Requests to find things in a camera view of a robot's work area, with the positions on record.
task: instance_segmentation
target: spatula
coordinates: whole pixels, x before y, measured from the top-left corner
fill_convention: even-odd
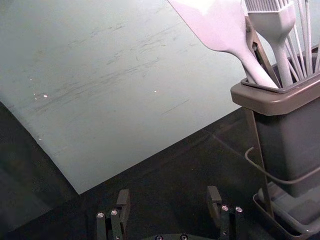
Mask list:
[[[209,49],[236,56],[258,85],[278,88],[246,43],[246,21],[235,0],[168,0]]]

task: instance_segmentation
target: brush bristles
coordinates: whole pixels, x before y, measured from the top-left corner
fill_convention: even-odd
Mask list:
[[[292,0],[245,0],[248,12],[278,12]]]

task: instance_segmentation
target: white spatula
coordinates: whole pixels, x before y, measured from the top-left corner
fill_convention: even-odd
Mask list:
[[[278,88],[246,43],[246,20],[240,1],[168,0],[209,49],[236,56],[259,85]]]

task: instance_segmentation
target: spatula handle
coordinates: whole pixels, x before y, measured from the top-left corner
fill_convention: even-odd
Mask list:
[[[278,89],[266,71],[260,66],[248,48],[243,48],[241,54],[236,55],[242,62],[246,70],[253,77],[258,85]]]

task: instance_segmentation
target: gray container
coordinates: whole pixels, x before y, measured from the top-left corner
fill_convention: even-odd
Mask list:
[[[231,88],[234,103],[254,112],[266,171],[291,181],[320,166],[320,74],[273,89],[245,79]],[[299,183],[278,184],[293,197],[320,185],[320,172]]]

